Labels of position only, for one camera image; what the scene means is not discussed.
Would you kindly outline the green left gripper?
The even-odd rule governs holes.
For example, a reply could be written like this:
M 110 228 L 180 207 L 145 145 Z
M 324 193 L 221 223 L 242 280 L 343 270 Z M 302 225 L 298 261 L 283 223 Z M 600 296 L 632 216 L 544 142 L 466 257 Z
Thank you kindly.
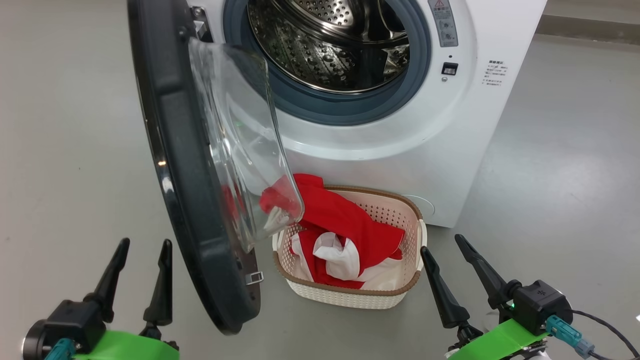
M 98 305 L 105 323 L 114 321 L 114 300 L 119 276 L 130 250 L 130 239 L 123 238 L 115 249 L 94 291 L 84 302 Z M 76 353 L 76 360 L 178 360 L 179 347 L 163 341 L 160 327 L 173 322 L 173 244 L 165 239 L 158 257 L 158 276 L 149 306 L 144 311 L 146 326 L 140 333 L 106 330 L 87 353 Z

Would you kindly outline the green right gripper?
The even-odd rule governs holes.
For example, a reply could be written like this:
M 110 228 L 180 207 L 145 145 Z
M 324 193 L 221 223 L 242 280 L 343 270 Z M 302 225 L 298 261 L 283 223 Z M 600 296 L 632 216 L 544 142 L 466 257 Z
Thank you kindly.
M 454 239 L 462 256 L 474 268 L 487 292 L 487 303 L 490 308 L 498 310 L 505 307 L 511 301 L 507 292 L 508 283 L 478 253 L 464 235 L 456 234 Z M 441 276 L 441 268 L 427 246 L 421 246 L 420 257 L 442 326 L 445 329 L 454 329 L 468 325 L 470 314 L 465 307 L 457 302 Z M 534 335 L 514 319 L 509 319 L 460 349 L 448 351 L 445 353 L 445 358 L 447 360 L 500 360 L 535 342 L 542 341 L 546 336 L 547 332 Z

